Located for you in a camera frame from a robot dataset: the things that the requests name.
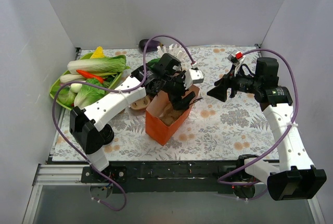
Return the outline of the orange paper bag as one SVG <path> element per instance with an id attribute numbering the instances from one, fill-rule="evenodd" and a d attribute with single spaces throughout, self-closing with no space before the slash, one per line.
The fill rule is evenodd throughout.
<path id="1" fill-rule="evenodd" d="M 159 92 L 146 108 L 145 131 L 157 143 L 164 146 L 180 128 L 199 99 L 200 89 L 192 85 L 185 95 L 194 95 L 187 110 L 175 110 L 166 92 Z"/>

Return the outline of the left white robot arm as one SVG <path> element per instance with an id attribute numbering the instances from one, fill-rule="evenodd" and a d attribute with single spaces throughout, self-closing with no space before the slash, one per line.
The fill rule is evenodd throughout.
<path id="1" fill-rule="evenodd" d="M 106 182 L 111 175 L 104 146 L 114 138 L 108 123 L 112 118 L 135 101 L 147 95 L 157 95 L 160 91 L 167 93 L 174 109 L 188 109 L 195 98 L 189 89 L 202 81 L 203 73 L 195 63 L 192 68 L 183 70 L 176 57 L 165 53 L 155 64 L 144 63 L 135 69 L 114 93 L 82 109 L 74 107 L 70 112 L 70 133 L 92 166 L 94 178 Z"/>

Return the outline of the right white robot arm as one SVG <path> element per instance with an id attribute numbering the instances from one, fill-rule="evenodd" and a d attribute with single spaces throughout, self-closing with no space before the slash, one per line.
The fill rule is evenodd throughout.
<path id="1" fill-rule="evenodd" d="M 253 94 L 260 104 L 275 140 L 279 167 L 259 156 L 242 155 L 234 173 L 241 181 L 251 177 L 263 182 L 275 201 L 311 199 L 327 180 L 323 169 L 317 169 L 301 140 L 289 90 L 278 85 L 279 63 L 275 58 L 257 59 L 255 72 L 246 75 L 241 64 L 234 64 L 228 74 L 215 82 L 207 95 L 221 102 L 227 100 L 227 90 L 233 98 L 237 92 Z"/>

